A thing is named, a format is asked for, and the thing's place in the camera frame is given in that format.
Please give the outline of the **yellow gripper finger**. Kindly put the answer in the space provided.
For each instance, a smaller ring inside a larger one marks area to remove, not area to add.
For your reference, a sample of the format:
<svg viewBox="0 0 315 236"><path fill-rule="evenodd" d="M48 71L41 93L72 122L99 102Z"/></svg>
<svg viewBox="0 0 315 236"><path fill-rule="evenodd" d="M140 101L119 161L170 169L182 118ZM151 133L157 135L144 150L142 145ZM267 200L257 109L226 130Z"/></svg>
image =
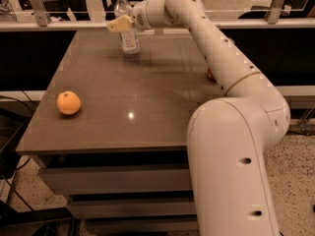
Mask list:
<svg viewBox="0 0 315 236"><path fill-rule="evenodd" d="M130 31L132 28L133 28L133 21L127 15L120 16L117 19L112 20L107 24L107 29L110 32Z"/></svg>

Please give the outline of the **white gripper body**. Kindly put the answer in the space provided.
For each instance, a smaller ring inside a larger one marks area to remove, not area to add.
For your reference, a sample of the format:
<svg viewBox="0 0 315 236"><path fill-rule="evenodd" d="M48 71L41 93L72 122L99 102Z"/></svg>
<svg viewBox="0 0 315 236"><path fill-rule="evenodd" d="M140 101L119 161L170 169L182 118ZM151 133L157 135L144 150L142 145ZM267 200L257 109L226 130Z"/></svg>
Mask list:
<svg viewBox="0 0 315 236"><path fill-rule="evenodd" d="M145 0L137 3L132 9L132 17L138 30L150 30L152 28L147 16L147 5L148 1Z"/></svg>

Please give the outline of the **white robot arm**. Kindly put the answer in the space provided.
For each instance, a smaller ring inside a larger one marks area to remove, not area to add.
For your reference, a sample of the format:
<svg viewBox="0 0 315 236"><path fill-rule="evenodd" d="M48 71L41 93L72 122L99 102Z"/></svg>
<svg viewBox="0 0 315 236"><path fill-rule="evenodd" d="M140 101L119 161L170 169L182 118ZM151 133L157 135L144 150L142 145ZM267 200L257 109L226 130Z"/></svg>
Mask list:
<svg viewBox="0 0 315 236"><path fill-rule="evenodd" d="M207 17L201 0L145 0L107 27L175 25L189 30L222 93L195 110L187 130L200 236L281 236L264 153L289 127L282 94Z"/></svg>

